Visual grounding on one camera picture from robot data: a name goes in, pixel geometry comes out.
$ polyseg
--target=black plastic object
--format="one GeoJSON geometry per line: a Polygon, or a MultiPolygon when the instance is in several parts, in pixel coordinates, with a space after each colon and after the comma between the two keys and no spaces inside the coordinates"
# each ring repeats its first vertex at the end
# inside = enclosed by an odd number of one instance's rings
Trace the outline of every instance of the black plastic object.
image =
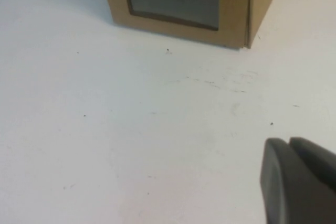
{"type": "Polygon", "coordinates": [[[336,155],[302,138],[268,139],[261,171],[268,224],[336,224],[336,155]]]}

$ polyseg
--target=cardboard box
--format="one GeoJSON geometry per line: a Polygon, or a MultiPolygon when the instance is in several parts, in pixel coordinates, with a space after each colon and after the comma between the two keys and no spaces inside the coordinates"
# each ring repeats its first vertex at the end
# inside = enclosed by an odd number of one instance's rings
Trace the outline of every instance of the cardboard box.
{"type": "Polygon", "coordinates": [[[117,24],[226,47],[251,47],[272,0],[108,0],[117,24]]]}

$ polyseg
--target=white surface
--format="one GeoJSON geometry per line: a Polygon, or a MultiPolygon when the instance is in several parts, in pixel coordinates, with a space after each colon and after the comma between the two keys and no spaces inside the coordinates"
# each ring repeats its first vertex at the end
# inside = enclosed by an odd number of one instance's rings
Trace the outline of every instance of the white surface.
{"type": "Polygon", "coordinates": [[[0,223],[265,223],[264,140],[336,151],[335,17],[274,0],[234,51],[0,0],[0,223]]]}

